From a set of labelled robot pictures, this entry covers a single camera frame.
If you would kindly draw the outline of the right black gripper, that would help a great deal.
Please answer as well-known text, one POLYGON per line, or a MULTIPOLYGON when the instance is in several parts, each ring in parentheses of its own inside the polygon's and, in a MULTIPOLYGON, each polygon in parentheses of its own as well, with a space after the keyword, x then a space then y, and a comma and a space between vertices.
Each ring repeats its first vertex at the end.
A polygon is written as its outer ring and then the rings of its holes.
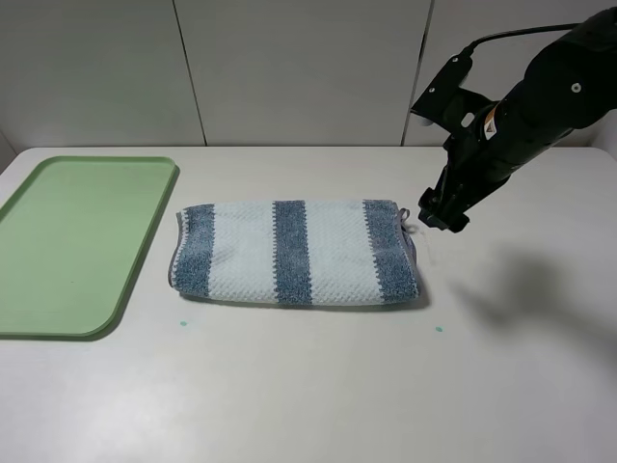
POLYGON ((435 189, 418 201, 418 219, 430 228, 461 232, 469 223, 467 210, 498 189, 511 175, 509 160, 516 137, 501 133, 490 140, 470 132, 450 134, 443 147, 446 165, 435 189))

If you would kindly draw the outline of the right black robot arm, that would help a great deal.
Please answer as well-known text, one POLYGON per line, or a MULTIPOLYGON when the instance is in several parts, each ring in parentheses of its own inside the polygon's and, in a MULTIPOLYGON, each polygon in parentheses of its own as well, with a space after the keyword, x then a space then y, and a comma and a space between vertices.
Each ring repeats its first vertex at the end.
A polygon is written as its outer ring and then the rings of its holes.
POLYGON ((460 232, 467 211, 523 165, 615 109, 616 10, 552 29, 562 37, 534 57, 503 99, 461 86, 475 48, 489 41, 483 37, 450 58, 412 106, 413 114, 448 133, 447 162, 418 202, 426 226, 460 232))

